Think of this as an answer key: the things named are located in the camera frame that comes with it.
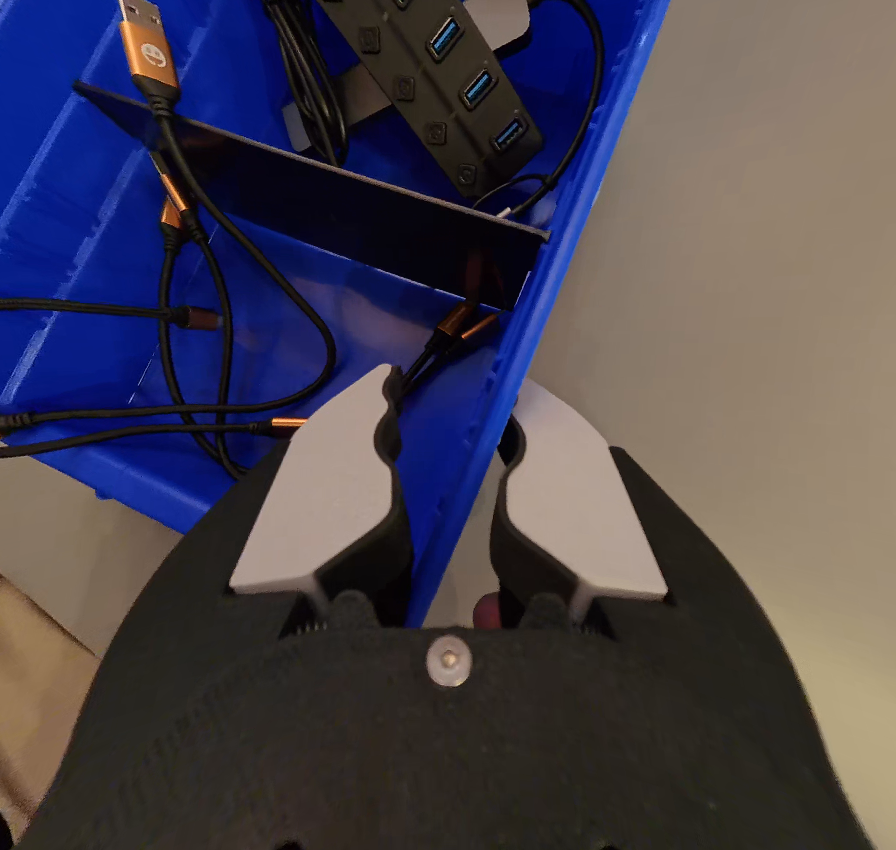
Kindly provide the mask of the blue plastic bin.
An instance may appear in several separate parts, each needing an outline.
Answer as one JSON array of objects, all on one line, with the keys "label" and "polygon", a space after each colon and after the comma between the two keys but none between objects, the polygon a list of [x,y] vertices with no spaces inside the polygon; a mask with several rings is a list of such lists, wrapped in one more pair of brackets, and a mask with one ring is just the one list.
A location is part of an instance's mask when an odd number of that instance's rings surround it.
[{"label": "blue plastic bin", "polygon": [[[2,0],[2,297],[53,298],[2,314],[2,416],[11,453],[41,459],[185,533],[235,484],[210,454],[229,437],[244,468],[273,440],[243,423],[310,417],[375,366],[408,368],[465,297],[499,315],[495,340],[413,390],[398,467],[415,563],[409,623],[421,625],[532,363],[670,0],[527,0],[531,27],[506,76],[544,147],[511,180],[462,196],[391,104],[346,125],[335,78],[360,63],[316,0]],[[174,114],[550,233],[512,308],[481,300],[479,253],[461,296],[401,279],[226,215],[180,142],[210,248],[230,292],[228,404],[218,399],[221,329],[174,327],[183,403],[161,368],[163,315],[77,314],[72,303],[158,301],[169,157],[134,68],[175,70]],[[312,147],[293,150],[296,103]],[[168,135],[174,133],[172,127]]]}]

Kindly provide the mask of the black usb hub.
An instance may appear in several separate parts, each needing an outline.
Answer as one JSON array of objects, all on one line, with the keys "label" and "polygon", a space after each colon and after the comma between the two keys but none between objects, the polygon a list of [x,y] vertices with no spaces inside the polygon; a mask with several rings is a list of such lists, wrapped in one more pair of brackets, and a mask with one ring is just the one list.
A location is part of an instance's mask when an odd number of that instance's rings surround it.
[{"label": "black usb hub", "polygon": [[544,139],[462,0],[316,0],[465,198],[521,172]]}]

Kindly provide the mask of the black plastic bin divider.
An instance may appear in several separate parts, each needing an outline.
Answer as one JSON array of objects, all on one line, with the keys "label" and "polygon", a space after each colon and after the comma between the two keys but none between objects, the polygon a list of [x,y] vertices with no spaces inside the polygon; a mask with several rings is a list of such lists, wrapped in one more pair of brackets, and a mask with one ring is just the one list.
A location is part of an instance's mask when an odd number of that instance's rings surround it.
[{"label": "black plastic bin divider", "polygon": [[550,233],[175,115],[187,165],[229,217],[454,296],[483,258],[484,304],[512,308]]}]

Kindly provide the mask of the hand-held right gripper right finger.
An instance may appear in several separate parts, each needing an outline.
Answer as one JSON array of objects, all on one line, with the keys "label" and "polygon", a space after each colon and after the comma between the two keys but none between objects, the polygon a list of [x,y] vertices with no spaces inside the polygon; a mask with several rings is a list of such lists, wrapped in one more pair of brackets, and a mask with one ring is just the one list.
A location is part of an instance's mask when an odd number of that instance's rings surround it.
[{"label": "hand-held right gripper right finger", "polygon": [[525,379],[498,454],[489,555],[501,620],[521,620],[539,594],[571,620],[588,620],[597,598],[666,598],[610,446],[574,408]]}]

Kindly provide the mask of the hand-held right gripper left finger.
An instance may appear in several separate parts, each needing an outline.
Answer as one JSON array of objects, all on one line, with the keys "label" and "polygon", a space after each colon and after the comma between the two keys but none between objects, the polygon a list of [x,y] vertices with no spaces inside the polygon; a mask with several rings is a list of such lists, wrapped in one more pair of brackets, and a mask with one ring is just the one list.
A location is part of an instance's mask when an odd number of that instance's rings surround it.
[{"label": "hand-held right gripper left finger", "polygon": [[414,550],[397,462],[403,374],[380,364],[293,434],[230,576],[237,595],[294,591],[319,620],[362,593],[405,624]]}]

